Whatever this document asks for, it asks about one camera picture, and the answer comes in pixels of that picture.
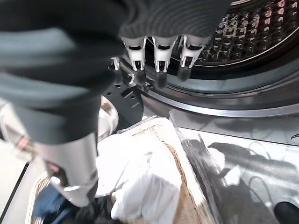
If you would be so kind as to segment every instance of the plastic bag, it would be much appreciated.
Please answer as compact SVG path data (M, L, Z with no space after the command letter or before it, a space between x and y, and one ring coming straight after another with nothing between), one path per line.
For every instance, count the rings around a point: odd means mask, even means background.
M214 197L217 195L217 189L213 188L213 180L211 180L211 178L208 178L207 175L207 173L209 173L209 176L219 175L221 169L219 168L218 163L213 159L209 151L206 149L201 136L198 135L200 142L198 140L186 139L176 125L174 111L170 111L169 114L169 120L172 122L173 126L176 129L183 149L193 168L203 194L206 197L210 212L214 217L215 223L223 224Z

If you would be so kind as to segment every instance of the washing machine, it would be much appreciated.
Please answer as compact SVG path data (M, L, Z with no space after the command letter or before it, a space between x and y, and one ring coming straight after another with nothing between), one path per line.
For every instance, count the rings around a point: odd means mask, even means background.
M299 11L297 0L236 0L201 52L189 79L177 75L183 37L172 51L167 84L156 88L154 47L146 45L145 110L178 111L182 127L299 145ZM135 71L124 56L123 71Z

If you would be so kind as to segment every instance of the dark clothing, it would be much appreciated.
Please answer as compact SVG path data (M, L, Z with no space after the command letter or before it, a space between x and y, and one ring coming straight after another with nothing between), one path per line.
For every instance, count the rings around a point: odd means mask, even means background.
M121 224L111 218L113 203L109 196L95 198L90 205L78 208L66 200L51 184L38 195L34 217L43 224Z

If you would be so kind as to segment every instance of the laundry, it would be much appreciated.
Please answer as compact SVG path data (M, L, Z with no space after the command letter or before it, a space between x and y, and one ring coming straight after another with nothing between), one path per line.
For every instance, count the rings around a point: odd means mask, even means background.
M98 152L96 196L113 193L113 219L143 217L152 224L173 223L182 179L162 142L116 134L101 141Z
M74 215L78 208L67 201L51 184L38 195L33 216L40 217L43 224L60 224L66 217Z
M113 203L109 196L95 198L78 208L66 200L51 184L38 195L33 210L43 224L121 224L111 218Z

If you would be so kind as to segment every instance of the woven basket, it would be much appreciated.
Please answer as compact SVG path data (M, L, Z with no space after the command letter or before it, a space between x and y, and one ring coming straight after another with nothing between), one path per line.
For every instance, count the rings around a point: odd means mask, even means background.
M125 131L131 136L146 135L163 142L175 158L177 167L182 177L178 208L174 224L214 224L206 199L196 180L192 167L187 159L183 147L178 139L172 123L166 118L155 118L142 122ZM32 217L34 200L39 192L49 184L46 174L37 180L31 195L27 212L26 224L41 224L40 219ZM143 218L128 221L128 224L147 224Z

